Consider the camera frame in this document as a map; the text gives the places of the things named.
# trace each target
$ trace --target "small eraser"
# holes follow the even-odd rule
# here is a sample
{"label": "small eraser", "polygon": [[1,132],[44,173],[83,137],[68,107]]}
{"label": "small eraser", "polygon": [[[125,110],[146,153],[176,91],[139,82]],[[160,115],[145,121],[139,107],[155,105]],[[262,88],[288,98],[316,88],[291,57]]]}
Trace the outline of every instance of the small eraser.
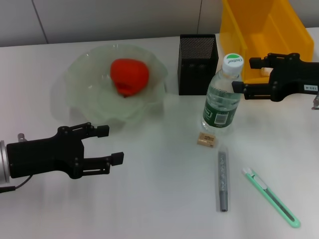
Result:
{"label": "small eraser", "polygon": [[211,135],[211,134],[207,134],[207,133],[200,133],[198,140],[197,140],[197,144],[200,145],[204,145],[207,147],[211,147],[213,148],[216,142],[216,137]]}
{"label": "small eraser", "polygon": [[260,70],[260,74],[261,74],[261,76],[269,77],[272,70],[273,70],[273,68],[263,67]]}

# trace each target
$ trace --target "yellow plastic bin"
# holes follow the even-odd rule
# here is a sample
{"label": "yellow plastic bin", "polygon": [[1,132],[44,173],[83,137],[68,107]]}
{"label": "yellow plastic bin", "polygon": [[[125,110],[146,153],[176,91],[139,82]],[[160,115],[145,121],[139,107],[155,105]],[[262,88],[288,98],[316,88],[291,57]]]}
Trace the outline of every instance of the yellow plastic bin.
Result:
{"label": "yellow plastic bin", "polygon": [[297,52],[303,61],[312,61],[314,41],[288,0],[223,0],[223,5],[220,43],[225,54],[234,52],[245,59],[245,83],[269,80],[261,70],[250,69],[251,57]]}

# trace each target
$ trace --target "table surface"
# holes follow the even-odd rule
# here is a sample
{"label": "table surface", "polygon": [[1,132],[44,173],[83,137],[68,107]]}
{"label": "table surface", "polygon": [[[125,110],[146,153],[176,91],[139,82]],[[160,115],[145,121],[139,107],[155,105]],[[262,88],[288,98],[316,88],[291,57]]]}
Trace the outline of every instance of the table surface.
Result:
{"label": "table surface", "polygon": [[[319,54],[319,28],[309,29]],[[229,211],[216,210],[217,150],[196,144],[205,96],[178,96],[178,37],[124,42],[152,51],[167,66],[163,107],[141,123],[84,140],[85,155],[123,151],[109,175],[71,180],[62,172],[35,175],[0,195],[6,239],[317,239],[319,238],[319,112],[313,95],[280,103],[239,104],[229,148]],[[50,137],[61,125],[85,121],[64,103],[61,75],[82,53],[109,42],[0,48],[1,139]],[[291,228],[242,175],[252,167],[300,219]],[[17,185],[24,179],[12,179]]]}

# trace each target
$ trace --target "bottle label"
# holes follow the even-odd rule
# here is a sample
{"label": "bottle label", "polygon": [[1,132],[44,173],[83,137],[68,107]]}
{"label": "bottle label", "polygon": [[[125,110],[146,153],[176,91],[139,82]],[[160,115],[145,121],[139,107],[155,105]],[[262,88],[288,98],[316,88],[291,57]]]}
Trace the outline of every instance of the bottle label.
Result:
{"label": "bottle label", "polygon": [[230,111],[220,111],[210,106],[206,101],[203,117],[210,126],[224,128],[232,123],[236,110],[237,107]]}

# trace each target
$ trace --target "pen holder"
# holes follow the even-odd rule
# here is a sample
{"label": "pen holder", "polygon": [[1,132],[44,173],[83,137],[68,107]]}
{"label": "pen holder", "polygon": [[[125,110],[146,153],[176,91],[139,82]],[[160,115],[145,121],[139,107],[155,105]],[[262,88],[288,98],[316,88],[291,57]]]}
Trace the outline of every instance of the pen holder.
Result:
{"label": "pen holder", "polygon": [[177,72],[179,95],[206,95],[217,63],[214,34],[181,35]]}

